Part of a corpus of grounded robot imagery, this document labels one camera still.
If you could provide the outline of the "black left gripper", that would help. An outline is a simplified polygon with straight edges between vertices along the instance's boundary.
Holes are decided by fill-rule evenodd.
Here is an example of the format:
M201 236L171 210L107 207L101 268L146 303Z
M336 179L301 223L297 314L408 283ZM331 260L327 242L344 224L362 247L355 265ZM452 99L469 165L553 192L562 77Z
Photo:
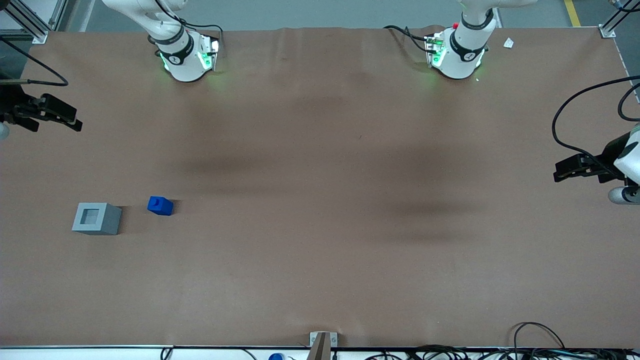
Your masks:
M595 155L597 161L583 155L583 153L575 153L557 162L553 173L554 183L578 177L595 177L599 183L626 182L627 176L614 165L614 161L623 152L629 138L630 132L627 132L608 142L602 153Z

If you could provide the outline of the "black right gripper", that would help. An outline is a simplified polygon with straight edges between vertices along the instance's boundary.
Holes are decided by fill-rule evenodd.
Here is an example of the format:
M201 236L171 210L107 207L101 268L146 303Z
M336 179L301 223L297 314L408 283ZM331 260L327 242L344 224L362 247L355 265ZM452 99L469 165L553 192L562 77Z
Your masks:
M0 98L2 125L18 125L30 132L38 132L42 99L30 95L2 95ZM54 121L80 132L83 122L76 119L77 109L50 93L43 94L43 111L55 116Z

